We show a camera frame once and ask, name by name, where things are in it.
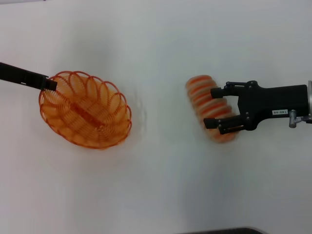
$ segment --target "white label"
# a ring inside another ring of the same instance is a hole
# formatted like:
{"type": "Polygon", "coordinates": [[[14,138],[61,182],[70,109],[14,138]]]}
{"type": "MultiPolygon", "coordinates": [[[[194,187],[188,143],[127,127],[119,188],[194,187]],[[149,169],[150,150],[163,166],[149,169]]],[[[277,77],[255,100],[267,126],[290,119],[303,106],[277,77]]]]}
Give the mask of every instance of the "white label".
{"type": "Polygon", "coordinates": [[[287,115],[288,114],[288,110],[275,110],[275,111],[272,111],[272,114],[274,116],[276,115],[287,115]]]}

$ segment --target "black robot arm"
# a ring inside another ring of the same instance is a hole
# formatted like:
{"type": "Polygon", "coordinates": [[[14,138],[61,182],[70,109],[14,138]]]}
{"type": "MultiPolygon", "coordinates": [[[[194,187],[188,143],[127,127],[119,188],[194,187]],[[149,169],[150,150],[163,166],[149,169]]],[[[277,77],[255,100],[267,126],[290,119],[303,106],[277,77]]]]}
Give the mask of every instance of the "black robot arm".
{"type": "Polygon", "coordinates": [[[240,115],[229,118],[205,118],[207,129],[218,128],[221,134],[257,128],[259,122],[268,118],[289,117],[291,128],[305,121],[312,123],[312,82],[308,86],[296,85],[262,88],[257,81],[246,83],[227,82],[224,89],[211,89],[212,98],[238,96],[240,115]]]}

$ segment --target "white table surface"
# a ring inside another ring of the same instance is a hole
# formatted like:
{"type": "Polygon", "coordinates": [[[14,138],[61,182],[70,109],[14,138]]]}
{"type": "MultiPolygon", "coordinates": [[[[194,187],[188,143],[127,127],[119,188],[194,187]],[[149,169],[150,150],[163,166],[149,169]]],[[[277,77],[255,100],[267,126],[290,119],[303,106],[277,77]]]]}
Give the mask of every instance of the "white table surface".
{"type": "Polygon", "coordinates": [[[110,80],[133,110],[125,143],[87,150],[43,122],[39,90],[0,82],[0,233],[175,234],[237,226],[311,233],[312,126],[266,120],[234,142],[214,144],[184,88],[200,74],[219,85],[307,84],[310,0],[1,5],[0,60],[49,76],[82,70],[110,80]]]}

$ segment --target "orange coiled object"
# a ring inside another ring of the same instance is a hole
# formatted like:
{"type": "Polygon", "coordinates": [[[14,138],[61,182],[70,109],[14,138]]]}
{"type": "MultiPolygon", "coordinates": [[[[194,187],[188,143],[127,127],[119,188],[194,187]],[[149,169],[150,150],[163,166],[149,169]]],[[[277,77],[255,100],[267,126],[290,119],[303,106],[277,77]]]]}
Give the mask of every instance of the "orange coiled object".
{"type": "Polygon", "coordinates": [[[193,77],[189,79],[185,87],[196,115],[207,135],[218,143],[233,140],[237,133],[221,135],[218,129],[205,128],[204,118],[227,118],[235,116],[232,113],[231,106],[227,105],[225,98],[213,99],[211,97],[210,90],[218,87],[211,76],[201,75],[193,77]]]}
{"type": "Polygon", "coordinates": [[[108,81],[84,72],[50,78],[57,90],[39,95],[40,113],[54,132],[79,146],[106,149],[121,143],[132,127],[125,96],[108,81]]]}

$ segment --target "orange wire basket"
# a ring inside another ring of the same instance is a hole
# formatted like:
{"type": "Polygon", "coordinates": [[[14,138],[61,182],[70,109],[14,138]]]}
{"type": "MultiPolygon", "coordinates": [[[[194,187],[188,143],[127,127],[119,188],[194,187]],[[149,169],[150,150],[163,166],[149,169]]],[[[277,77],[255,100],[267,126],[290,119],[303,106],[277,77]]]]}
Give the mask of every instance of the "orange wire basket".
{"type": "Polygon", "coordinates": [[[58,83],[57,89],[42,90],[39,105],[54,132],[92,149],[117,145],[129,135],[131,109],[114,84],[79,71],[60,72],[50,79],[58,83]]]}

